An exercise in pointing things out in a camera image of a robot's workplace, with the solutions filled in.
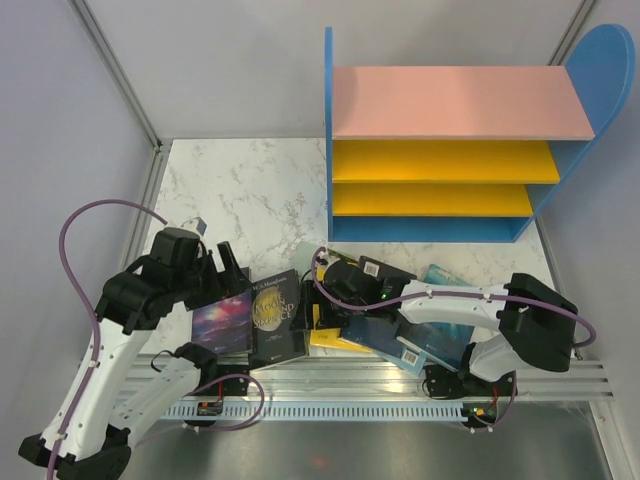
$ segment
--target blue book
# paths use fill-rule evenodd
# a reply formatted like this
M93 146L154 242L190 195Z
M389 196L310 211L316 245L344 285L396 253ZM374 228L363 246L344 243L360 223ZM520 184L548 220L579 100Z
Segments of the blue book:
M398 341L396 335L399 328L400 323L385 318L356 315L349 319L349 326L341 330L340 338L370 348L385 360L418 376L424 368L427 355Z
M424 281L432 285L469 286L438 265L429 265ZM462 355L471 340L474 327L453 323L403 324L398 341L424 352L427 359L450 370L460 369Z

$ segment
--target pink shelf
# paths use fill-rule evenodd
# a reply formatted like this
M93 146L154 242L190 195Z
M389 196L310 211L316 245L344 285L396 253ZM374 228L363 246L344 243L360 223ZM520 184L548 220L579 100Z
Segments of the pink shelf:
M564 67L335 67L333 138L591 140Z

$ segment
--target barcode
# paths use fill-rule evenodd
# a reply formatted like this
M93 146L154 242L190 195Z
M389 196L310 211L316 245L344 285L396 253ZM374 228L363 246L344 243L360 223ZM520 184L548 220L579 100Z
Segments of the barcode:
M415 367L418 362L418 355L405 348L402 352L402 361L407 362L412 367Z
M378 277L380 266L371 262L364 262L364 273L371 275L372 277Z

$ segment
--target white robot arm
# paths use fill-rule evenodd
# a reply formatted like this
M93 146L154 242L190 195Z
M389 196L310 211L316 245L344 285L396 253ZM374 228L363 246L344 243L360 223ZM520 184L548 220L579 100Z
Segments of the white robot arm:
M577 308L530 275L516 273L506 285L454 287L366 275L346 260L333 261L315 286L350 315L382 316L403 324L448 322L499 332L469 344L461 375L497 382L521 368L569 369Z
M114 408L140 349L174 304L182 301L191 310L251 288L229 244L219 244L218 250L225 265L220 273L198 235L168 227L156 235L149 255L105 283L96 307L100 345L89 344L54 420L42 434L23 440L20 456L44 468L53 461L61 480L117 479L131 451L171 405L218 377L216 356L188 343L141 391ZM92 360L96 348L97 362ZM81 388L84 393L74 403ZM71 422L60 435L70 409Z

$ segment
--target book cover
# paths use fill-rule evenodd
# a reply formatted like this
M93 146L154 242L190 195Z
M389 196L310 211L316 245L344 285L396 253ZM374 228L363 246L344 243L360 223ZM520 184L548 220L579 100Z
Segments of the book cover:
M318 306L313 306L313 321L318 321ZM316 347L338 348L342 350L350 350L352 352L371 353L371 349L362 347L352 342L340 338L339 328L326 328L324 330L311 330L309 336L309 344Z
M367 275L375 277L377 280L383 280L389 277L402 277L409 280L415 280L418 278L413 273L405 272L399 268L396 268L388 263L381 262L375 258L362 255L358 261L358 268Z
M248 269L242 269L249 276ZM216 355L250 352L252 291L193 311L191 341Z
M467 282L438 265L429 265L424 281L432 285L469 286ZM407 323L398 331L398 340L427 354L427 358L450 370L459 370L462 355L474 327L453 323Z
M257 370L308 355L303 331L290 331L299 303L298 275L294 269L253 285L253 353L249 369Z
M351 317L349 326L342 329L340 338L370 348L385 360L418 376L424 368L427 355L396 339L402 323L402 320L391 322L386 318L356 315Z

